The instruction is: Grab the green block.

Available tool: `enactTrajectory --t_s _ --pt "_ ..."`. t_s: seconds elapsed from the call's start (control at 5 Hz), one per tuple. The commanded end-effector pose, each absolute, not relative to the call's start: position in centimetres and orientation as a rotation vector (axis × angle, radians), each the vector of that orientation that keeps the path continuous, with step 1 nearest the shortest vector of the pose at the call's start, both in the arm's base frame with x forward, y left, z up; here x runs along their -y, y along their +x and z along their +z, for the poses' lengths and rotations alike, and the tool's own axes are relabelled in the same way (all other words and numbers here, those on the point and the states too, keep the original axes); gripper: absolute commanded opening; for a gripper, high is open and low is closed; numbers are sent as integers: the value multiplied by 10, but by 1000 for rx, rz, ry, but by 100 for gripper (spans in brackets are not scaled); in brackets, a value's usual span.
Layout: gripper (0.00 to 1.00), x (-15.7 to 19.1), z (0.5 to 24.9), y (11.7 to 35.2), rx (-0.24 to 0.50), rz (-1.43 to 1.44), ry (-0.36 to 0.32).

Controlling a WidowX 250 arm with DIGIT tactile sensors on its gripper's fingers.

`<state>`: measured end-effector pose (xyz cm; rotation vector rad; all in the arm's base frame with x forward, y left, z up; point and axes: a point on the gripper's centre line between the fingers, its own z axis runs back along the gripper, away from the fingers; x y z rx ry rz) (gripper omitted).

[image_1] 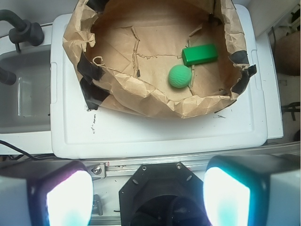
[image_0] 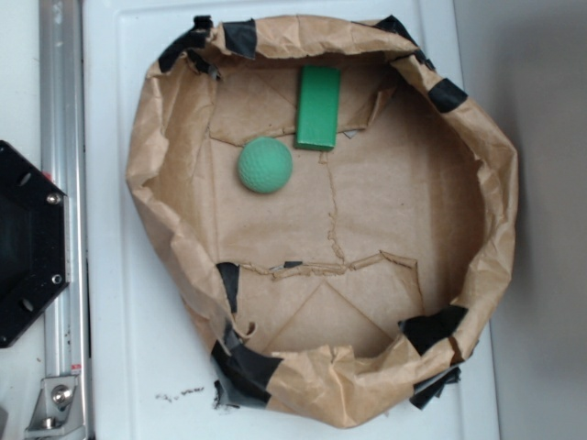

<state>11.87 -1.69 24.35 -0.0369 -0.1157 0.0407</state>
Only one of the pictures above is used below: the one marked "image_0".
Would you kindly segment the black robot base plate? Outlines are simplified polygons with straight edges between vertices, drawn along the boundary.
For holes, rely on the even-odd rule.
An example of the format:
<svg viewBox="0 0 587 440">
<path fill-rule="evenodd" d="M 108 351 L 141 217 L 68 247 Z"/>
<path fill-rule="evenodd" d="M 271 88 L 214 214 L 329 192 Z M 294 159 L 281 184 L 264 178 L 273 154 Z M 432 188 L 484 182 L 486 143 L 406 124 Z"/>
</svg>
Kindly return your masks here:
<svg viewBox="0 0 587 440">
<path fill-rule="evenodd" d="M 67 195 L 1 142 L 1 348 L 9 348 L 68 286 Z"/>
</svg>

